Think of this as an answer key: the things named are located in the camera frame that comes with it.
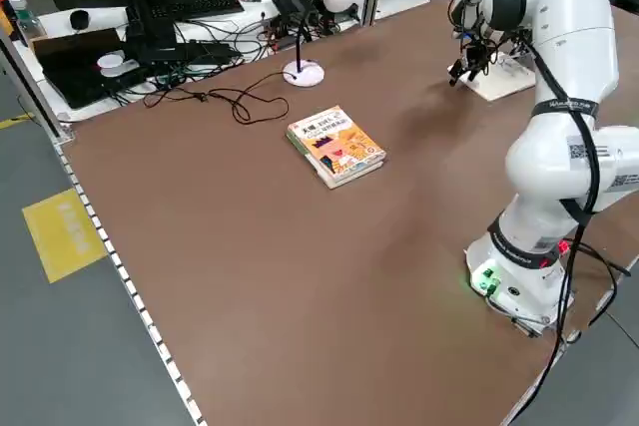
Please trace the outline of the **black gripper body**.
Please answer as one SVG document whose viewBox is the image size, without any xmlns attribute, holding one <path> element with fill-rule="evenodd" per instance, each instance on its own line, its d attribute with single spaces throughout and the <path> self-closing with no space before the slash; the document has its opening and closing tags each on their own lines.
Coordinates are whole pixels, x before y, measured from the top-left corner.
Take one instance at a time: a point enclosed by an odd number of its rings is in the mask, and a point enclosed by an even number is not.
<svg viewBox="0 0 639 426">
<path fill-rule="evenodd" d="M 471 41 L 461 49 L 461 63 L 466 71 L 483 71 L 491 62 L 493 48 L 488 43 Z"/>
</svg>

